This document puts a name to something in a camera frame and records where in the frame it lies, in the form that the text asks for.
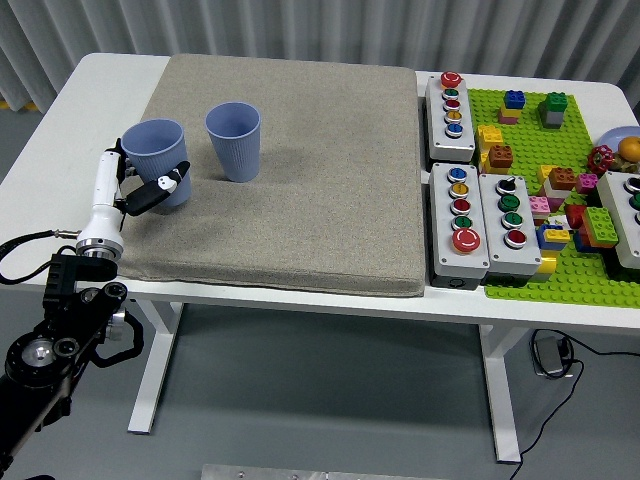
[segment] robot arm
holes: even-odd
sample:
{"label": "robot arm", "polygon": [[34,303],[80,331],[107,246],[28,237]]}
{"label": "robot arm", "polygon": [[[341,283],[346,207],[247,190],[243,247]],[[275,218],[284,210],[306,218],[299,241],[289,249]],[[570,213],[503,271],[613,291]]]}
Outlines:
{"label": "robot arm", "polygon": [[[110,282],[117,276],[116,262],[124,247],[120,230],[125,214],[139,215],[166,199],[189,169],[180,163],[157,181],[147,182],[123,198],[120,184],[127,165],[118,140],[100,157],[91,219],[82,232],[47,231],[25,235],[0,246],[0,261],[27,241],[56,236],[76,238],[76,255],[52,255],[30,275],[0,282],[21,283],[49,268],[42,305],[44,320],[16,340],[7,353],[5,375],[0,377],[0,477],[34,431],[70,414],[71,394],[86,366],[100,368],[134,358],[142,352],[140,323],[122,304],[127,288]],[[102,288],[76,292],[76,282],[110,282]],[[96,352],[107,338],[107,327],[118,321],[134,331],[133,347],[103,359]]]}

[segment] white table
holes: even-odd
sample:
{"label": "white table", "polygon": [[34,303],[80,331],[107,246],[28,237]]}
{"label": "white table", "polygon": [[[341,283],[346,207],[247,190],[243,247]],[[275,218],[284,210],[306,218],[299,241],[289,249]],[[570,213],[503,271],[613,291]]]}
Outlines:
{"label": "white table", "polygon": [[[0,185],[0,242],[49,229],[80,230],[90,213],[98,158],[137,123],[168,57],[92,54],[85,57]],[[430,72],[417,73],[424,95]],[[575,95],[592,140],[621,125],[637,125],[622,91],[609,84],[464,75],[469,88],[564,91]],[[427,183],[428,174],[422,173]],[[2,264],[5,276],[33,271],[63,244],[31,242]],[[43,291],[46,274],[13,288]],[[184,303],[361,315],[480,326],[498,461],[520,459],[504,355],[532,327],[625,331],[640,329],[640,311],[514,302],[474,292],[434,289],[419,298],[375,298],[298,291],[121,279],[129,298],[154,325],[155,339],[129,430],[149,432]]]}

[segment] power adapter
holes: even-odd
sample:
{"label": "power adapter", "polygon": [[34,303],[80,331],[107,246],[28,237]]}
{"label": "power adapter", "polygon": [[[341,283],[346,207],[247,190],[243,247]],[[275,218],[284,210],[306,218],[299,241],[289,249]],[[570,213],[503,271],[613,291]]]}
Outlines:
{"label": "power adapter", "polygon": [[536,340],[533,344],[537,361],[534,358],[533,365],[537,375],[548,376],[562,373],[564,365],[560,355],[560,346],[555,337],[546,337]]}

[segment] orange fruit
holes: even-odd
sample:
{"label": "orange fruit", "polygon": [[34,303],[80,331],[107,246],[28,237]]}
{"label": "orange fruit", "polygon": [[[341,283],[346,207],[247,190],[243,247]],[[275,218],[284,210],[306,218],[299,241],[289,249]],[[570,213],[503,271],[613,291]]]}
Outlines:
{"label": "orange fruit", "polygon": [[618,145],[618,155],[627,162],[640,162],[640,137],[626,137]]}

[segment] red button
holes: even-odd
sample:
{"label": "red button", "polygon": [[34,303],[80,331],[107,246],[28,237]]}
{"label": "red button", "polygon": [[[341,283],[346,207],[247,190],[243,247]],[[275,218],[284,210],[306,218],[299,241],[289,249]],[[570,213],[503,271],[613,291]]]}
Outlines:
{"label": "red button", "polygon": [[453,232],[453,246],[461,253],[473,252],[480,246],[480,235],[471,228],[459,228]]}
{"label": "red button", "polygon": [[443,105],[447,112],[457,112],[460,110],[460,102],[457,100],[447,100]]}
{"label": "red button", "polygon": [[504,236],[504,243],[510,248],[519,250],[527,243],[527,236],[520,230],[509,230]]}
{"label": "red button", "polygon": [[451,204],[451,213],[454,215],[469,215],[471,204],[464,198],[459,198]]}
{"label": "red button", "polygon": [[462,77],[456,72],[444,72],[440,75],[440,82],[445,88],[456,88],[461,81]]}

